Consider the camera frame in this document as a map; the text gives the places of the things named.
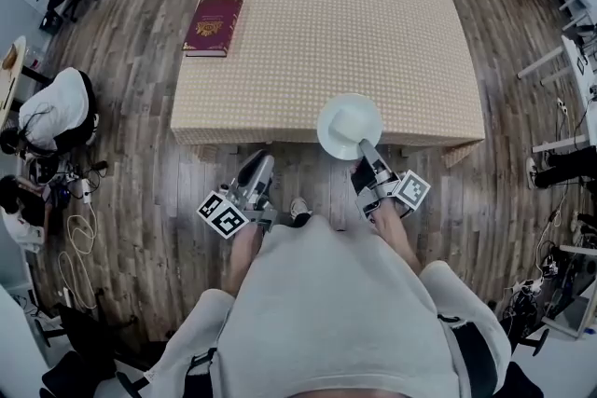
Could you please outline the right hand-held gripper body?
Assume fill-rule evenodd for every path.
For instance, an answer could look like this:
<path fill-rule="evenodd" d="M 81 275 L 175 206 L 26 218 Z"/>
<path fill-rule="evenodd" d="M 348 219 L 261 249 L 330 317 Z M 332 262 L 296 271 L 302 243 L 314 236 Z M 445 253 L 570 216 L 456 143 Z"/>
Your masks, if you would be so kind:
<path fill-rule="evenodd" d="M 404 209 L 400 215 L 403 218 L 421 206 L 429 191 L 430 185 L 413 171 L 396 174 L 388 170 L 380 174 L 374 173 L 374 187 L 356 195 L 356 204 L 369 219 L 383 199 L 392 199 Z"/>

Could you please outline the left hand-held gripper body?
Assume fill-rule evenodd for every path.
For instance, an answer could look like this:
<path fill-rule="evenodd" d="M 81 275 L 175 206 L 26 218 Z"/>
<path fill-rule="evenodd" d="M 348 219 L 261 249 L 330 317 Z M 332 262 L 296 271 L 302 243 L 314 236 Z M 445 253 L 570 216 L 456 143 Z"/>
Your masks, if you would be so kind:
<path fill-rule="evenodd" d="M 279 215 L 270 202 L 268 188 L 260 181 L 255 187 L 241 187 L 235 181 L 221 185 L 206 196 L 196 213 L 225 240 L 248 224 L 256 224 L 269 231 L 277 223 Z"/>

